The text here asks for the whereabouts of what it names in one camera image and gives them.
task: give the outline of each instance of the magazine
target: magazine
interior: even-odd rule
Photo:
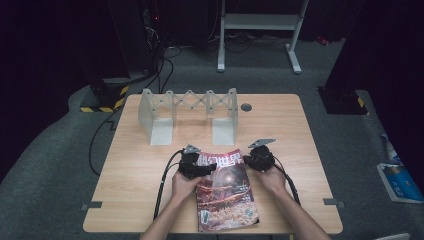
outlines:
[[[241,151],[199,153],[199,166],[213,163],[217,163],[216,170],[197,185],[199,232],[221,231],[258,223],[258,212]]]
[[[424,197],[403,165],[380,163],[378,172],[394,202],[424,203]]]

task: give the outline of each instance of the pink magazine cover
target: pink magazine cover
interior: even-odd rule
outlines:
[[[241,151],[199,153],[199,166],[213,163],[217,163],[216,170],[197,185],[199,232],[241,228],[258,223],[258,212]]]

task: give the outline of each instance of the white metal frame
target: white metal frame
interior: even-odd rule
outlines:
[[[291,42],[286,44],[286,50],[296,74],[302,73],[294,48],[299,37],[309,0],[303,0],[299,14],[226,14],[225,0],[222,0],[221,28],[218,52],[218,72],[225,71],[225,30],[226,29],[258,29],[258,30],[292,30]]]
[[[188,102],[188,98],[194,98],[195,102]],[[238,125],[237,91],[231,88],[223,96],[216,95],[212,90],[204,95],[197,95],[188,90],[184,95],[178,96],[172,91],[163,95],[154,95],[149,89],[144,89],[138,108],[139,125],[143,127],[150,141],[150,145],[170,145],[176,108],[183,105],[189,109],[195,109],[199,105],[205,106],[206,121],[212,121],[212,137],[214,145],[234,145]],[[218,118],[214,115],[215,109],[224,107],[227,117]]]

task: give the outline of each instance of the human hand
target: human hand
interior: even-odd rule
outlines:
[[[287,191],[285,187],[286,178],[276,167],[272,166],[266,172],[255,171],[255,174],[270,193],[275,194],[281,191]]]
[[[178,201],[185,200],[201,180],[202,177],[196,177],[190,180],[177,171],[172,177],[172,198]]]

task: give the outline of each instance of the forearm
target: forearm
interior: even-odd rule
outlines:
[[[299,239],[330,239],[321,226],[294,201],[287,191],[274,192],[273,195]]]
[[[166,239],[169,229],[178,214],[180,205],[180,200],[171,198],[159,216],[153,221],[149,228],[147,228],[146,232],[141,235],[140,240]]]

